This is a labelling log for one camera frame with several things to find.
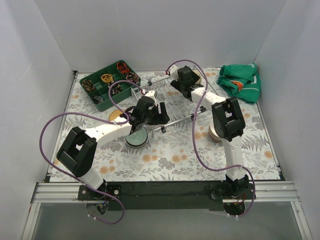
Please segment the light green bowl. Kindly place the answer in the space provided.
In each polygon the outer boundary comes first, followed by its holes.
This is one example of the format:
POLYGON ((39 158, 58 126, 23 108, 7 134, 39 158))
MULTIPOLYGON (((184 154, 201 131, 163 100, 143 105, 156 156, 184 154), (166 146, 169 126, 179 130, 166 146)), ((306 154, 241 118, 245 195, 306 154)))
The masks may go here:
POLYGON ((148 133, 145 128, 142 128, 130 135, 125 136, 124 139, 132 144, 140 144, 148 140, 148 133))

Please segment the tan bowl front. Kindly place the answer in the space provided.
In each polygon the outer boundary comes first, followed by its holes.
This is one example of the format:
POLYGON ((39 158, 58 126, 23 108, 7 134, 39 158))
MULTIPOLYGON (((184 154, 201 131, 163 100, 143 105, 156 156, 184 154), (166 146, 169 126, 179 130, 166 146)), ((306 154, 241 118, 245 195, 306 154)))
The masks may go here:
POLYGON ((110 115, 108 120, 109 121, 114 121, 117 117, 119 117, 121 114, 123 114, 123 112, 119 109, 114 110, 110 115))

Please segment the dark patterned bowl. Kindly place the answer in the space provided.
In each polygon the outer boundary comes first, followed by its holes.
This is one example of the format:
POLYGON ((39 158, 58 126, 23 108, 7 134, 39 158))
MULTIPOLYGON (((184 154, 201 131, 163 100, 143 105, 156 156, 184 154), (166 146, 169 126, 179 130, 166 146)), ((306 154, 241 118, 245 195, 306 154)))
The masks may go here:
POLYGON ((139 149, 139 148, 142 148, 143 146, 146 145, 146 141, 140 143, 140 144, 132 144, 130 142, 128 142, 127 140, 125 141, 125 144, 130 147, 130 148, 134 148, 134 149, 139 149))

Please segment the beige bowl back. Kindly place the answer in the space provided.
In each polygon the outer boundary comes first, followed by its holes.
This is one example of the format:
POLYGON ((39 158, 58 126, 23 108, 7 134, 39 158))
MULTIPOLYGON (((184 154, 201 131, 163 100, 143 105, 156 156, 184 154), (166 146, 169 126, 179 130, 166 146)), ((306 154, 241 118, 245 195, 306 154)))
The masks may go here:
POLYGON ((194 70, 193 72, 198 76, 198 80, 196 81, 196 84, 201 84, 202 83, 202 76, 201 76, 200 72, 198 70, 194 70))

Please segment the cream embossed bowl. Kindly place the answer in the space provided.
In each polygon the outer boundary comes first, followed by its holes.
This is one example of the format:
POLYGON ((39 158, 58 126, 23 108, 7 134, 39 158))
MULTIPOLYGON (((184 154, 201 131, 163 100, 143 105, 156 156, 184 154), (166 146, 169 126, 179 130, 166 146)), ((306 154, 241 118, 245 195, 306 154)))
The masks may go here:
POLYGON ((208 127, 208 132, 211 136, 215 137, 216 133, 215 133, 215 128, 214 128, 214 124, 211 122, 209 127, 208 127))

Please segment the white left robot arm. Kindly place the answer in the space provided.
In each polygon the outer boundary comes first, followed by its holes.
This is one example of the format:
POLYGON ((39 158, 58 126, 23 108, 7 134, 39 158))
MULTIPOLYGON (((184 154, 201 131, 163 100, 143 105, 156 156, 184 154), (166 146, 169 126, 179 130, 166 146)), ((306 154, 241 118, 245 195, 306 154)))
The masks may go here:
POLYGON ((134 134, 145 125, 167 124, 169 120, 164 102, 157 104, 153 98, 143 96, 135 106, 127 108, 110 123, 87 129, 72 128, 56 157, 74 177, 90 186, 89 194, 95 200, 101 200, 107 191, 103 185, 106 181, 93 168, 96 150, 118 138, 134 134))

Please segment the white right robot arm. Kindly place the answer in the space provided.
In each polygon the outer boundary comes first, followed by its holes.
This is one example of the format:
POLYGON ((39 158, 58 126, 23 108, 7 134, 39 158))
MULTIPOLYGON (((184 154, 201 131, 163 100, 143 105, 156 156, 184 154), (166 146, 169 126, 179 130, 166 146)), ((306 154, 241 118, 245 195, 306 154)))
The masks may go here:
POLYGON ((199 76, 185 66, 178 68, 170 66, 166 74, 172 78, 170 85, 193 103, 196 103, 192 120, 192 144, 198 162, 212 172, 225 171, 224 187, 220 193, 237 199, 249 187, 249 176, 243 166, 242 135, 246 126, 239 102, 236 98, 225 98, 208 90, 208 83, 203 86, 198 83, 199 76), (212 113, 213 128, 216 135, 221 139, 224 147, 226 167, 214 169, 203 163, 197 150, 195 140, 195 123, 197 112, 204 107, 212 113))

